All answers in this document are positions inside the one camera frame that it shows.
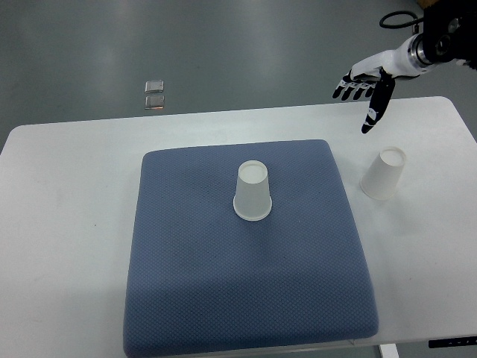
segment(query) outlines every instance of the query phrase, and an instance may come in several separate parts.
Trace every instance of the concrete floor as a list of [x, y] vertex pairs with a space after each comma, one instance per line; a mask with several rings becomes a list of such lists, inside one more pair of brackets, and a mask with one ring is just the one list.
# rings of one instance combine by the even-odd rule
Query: concrete floor
[[[25, 124], [338, 102], [333, 90], [355, 62], [411, 36], [378, 26], [403, 9], [421, 14], [413, 0], [3, 1], [0, 150]], [[160, 111], [144, 110], [153, 79], [165, 81]], [[445, 96], [476, 137], [476, 84], [476, 71], [448, 63], [398, 83], [394, 98]], [[474, 347], [429, 350], [427, 342], [398, 349], [403, 358], [477, 356]]]

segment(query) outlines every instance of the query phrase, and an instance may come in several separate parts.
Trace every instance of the blue seat cushion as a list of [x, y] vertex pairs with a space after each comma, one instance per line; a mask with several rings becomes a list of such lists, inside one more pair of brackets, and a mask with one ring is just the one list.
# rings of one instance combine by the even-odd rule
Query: blue seat cushion
[[[239, 166], [268, 168], [273, 207], [233, 209]], [[373, 287], [341, 177], [323, 140], [144, 156], [124, 351], [155, 357], [376, 334]]]

